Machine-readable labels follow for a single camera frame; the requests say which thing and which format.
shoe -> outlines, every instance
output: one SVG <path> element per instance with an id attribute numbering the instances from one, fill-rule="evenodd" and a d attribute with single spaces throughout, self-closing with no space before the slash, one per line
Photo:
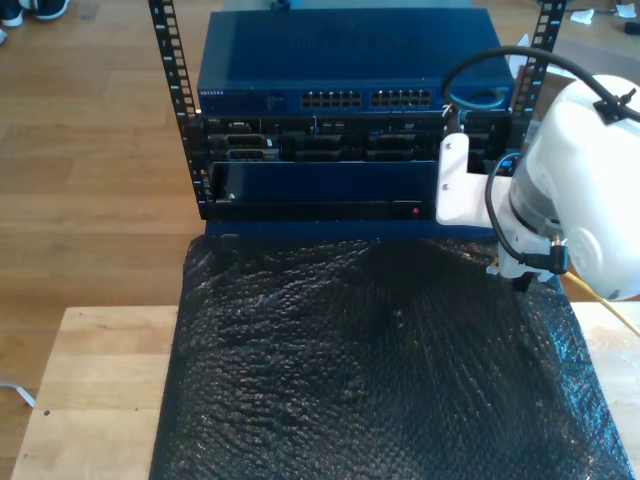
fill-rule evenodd
<path id="1" fill-rule="evenodd" d="M 22 25 L 22 7 L 18 0 L 0 1 L 0 22 L 5 27 Z"/>
<path id="2" fill-rule="evenodd" d="M 61 17 L 69 8 L 71 0 L 20 0 L 20 5 L 31 12 L 34 18 L 43 21 Z"/>

white cable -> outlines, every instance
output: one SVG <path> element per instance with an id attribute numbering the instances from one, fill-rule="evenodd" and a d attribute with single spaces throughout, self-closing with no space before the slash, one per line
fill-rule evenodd
<path id="1" fill-rule="evenodd" d="M 27 404 L 29 404 L 29 406 L 31 408 L 34 408 L 36 406 L 36 400 L 35 398 L 33 398 L 29 392 L 27 392 L 24 388 L 22 388 L 20 385 L 17 385 L 15 383 L 1 383 L 0 382 L 0 388 L 13 388 L 16 392 L 18 392 L 18 394 L 24 399 L 25 402 L 27 402 Z"/>
<path id="2" fill-rule="evenodd" d="M 640 337 L 640 330 L 638 330 L 638 327 L 636 327 L 633 323 L 631 323 L 631 321 L 627 317 L 625 317 L 622 313 L 620 313 L 620 311 L 616 307 L 611 305 L 611 303 L 609 303 L 607 300 L 605 300 L 596 292 L 594 292 L 593 289 L 589 285 L 587 285 L 580 277 L 578 277 L 577 275 L 574 275 L 571 272 L 565 273 L 564 277 L 567 280 L 570 280 L 574 285 L 577 285 L 578 287 L 580 287 L 585 293 L 591 296 L 595 301 L 599 302 L 604 308 L 606 308 L 611 313 L 613 313 L 618 318 L 618 320 L 620 320 L 622 323 L 626 325 L 626 327 L 629 330 L 631 330 L 638 337 Z"/>

black cable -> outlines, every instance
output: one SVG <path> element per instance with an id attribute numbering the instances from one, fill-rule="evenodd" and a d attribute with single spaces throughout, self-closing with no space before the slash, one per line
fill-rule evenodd
<path id="1" fill-rule="evenodd" d="M 542 7 L 542 0 L 536 0 L 536 3 L 538 5 L 540 5 Z M 600 9 L 600 8 L 567 8 L 565 9 L 564 13 L 574 13 L 574 12 L 584 12 L 586 10 L 593 10 L 594 13 L 603 13 L 605 15 L 613 15 L 614 13 L 616 13 L 616 9 Z"/>
<path id="2" fill-rule="evenodd" d="M 522 263 L 529 267 L 537 268 L 539 270 L 547 270 L 551 273 L 563 274 L 569 270 L 569 250 L 564 245 L 555 245 L 551 244 L 551 249 L 548 255 L 542 253 L 521 253 L 518 252 L 515 248 L 511 246 L 504 232 L 502 231 L 502 227 L 500 226 L 500 222 L 498 222 L 498 217 L 496 216 L 496 212 L 493 208 L 493 199 L 491 198 L 491 189 L 493 187 L 493 181 L 498 174 L 498 170 L 500 170 L 500 166 L 502 162 L 504 162 L 507 158 L 521 156 L 522 153 L 515 152 L 504 155 L 496 166 L 493 168 L 489 176 L 487 177 L 487 184 L 484 188 L 484 202 L 487 206 L 487 214 L 489 215 L 489 221 L 491 222 L 491 226 L 496 232 L 498 237 L 498 241 L 502 248 L 504 248 L 505 252 L 515 258 L 518 263 Z"/>
<path id="3" fill-rule="evenodd" d="M 458 76 L 458 74 L 460 74 L 460 72 L 462 72 L 467 67 L 488 58 L 503 57 L 505 55 L 522 55 L 525 57 L 531 57 L 535 58 L 536 60 L 541 60 L 543 62 L 547 62 L 549 64 L 563 68 L 578 77 L 578 79 L 582 80 L 587 87 L 593 90 L 596 95 L 598 95 L 607 104 L 612 114 L 616 114 L 621 119 L 629 118 L 636 122 L 640 122 L 640 112 L 632 110 L 626 105 L 621 104 L 616 96 L 614 96 L 611 92 L 609 92 L 609 90 L 604 88 L 602 84 L 598 82 L 593 77 L 593 75 L 587 72 L 584 68 L 573 63 L 570 60 L 567 60 L 566 58 L 560 57 L 551 52 L 547 52 L 546 50 L 531 47 L 505 46 L 492 48 L 490 50 L 472 55 L 467 60 L 455 67 L 453 70 L 451 70 L 451 72 L 449 72 L 449 74 L 443 80 L 442 94 L 445 98 L 445 103 L 462 106 L 463 109 L 466 110 L 487 110 L 487 107 L 482 104 L 471 104 L 453 95 L 451 93 L 451 84 L 453 83 L 453 80 Z"/>
<path id="4" fill-rule="evenodd" d="M 489 176 L 487 177 L 487 185 L 484 188 L 484 202 L 487 205 L 487 214 L 489 214 L 489 221 L 491 222 L 491 226 L 493 227 L 493 229 L 496 231 L 496 235 L 498 237 L 498 241 L 500 242 L 500 245 L 502 245 L 502 248 L 504 248 L 509 255 L 511 255 L 516 260 L 518 260 L 518 262 L 524 263 L 524 260 L 525 260 L 524 254 L 518 252 L 515 248 L 513 248 L 509 243 L 509 241 L 507 240 L 507 237 L 504 235 L 504 232 L 502 231 L 502 227 L 500 227 L 500 222 L 498 222 L 498 217 L 496 216 L 496 212 L 493 208 L 493 199 L 491 198 L 491 189 L 493 187 L 493 181 L 495 180 L 496 175 L 498 175 L 498 170 L 500 170 L 500 166 L 502 166 L 502 162 L 504 162 L 508 158 L 518 157 L 521 155 L 522 153 L 520 152 L 508 153 L 507 155 L 504 155 L 500 160 L 498 160 L 498 163 L 496 163 L 496 166 L 493 168 L 493 170 L 489 173 Z"/>

blue network switch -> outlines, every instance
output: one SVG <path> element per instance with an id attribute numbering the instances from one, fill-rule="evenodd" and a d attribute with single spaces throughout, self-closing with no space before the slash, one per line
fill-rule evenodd
<path id="1" fill-rule="evenodd" d="M 444 76 L 499 45 L 484 9 L 216 12 L 200 107 L 215 117 L 437 111 Z M 513 79 L 501 58 L 470 67 L 452 92 L 466 98 L 496 90 L 507 109 Z"/>

wooden floor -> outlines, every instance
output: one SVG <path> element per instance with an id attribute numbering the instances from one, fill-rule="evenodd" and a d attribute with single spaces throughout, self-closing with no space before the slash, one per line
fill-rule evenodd
<path id="1" fill-rule="evenodd" d="M 208 12 L 177 1 L 192 80 Z M 503 43 L 532 33 L 533 0 L 491 7 Z M 640 52 L 613 18 L 563 35 Z M 73 0 L 0 48 L 0 381 L 37 395 L 67 306 L 173 305 L 189 241 L 203 231 L 147 4 Z M 0 479 L 29 410 L 0 392 Z"/>

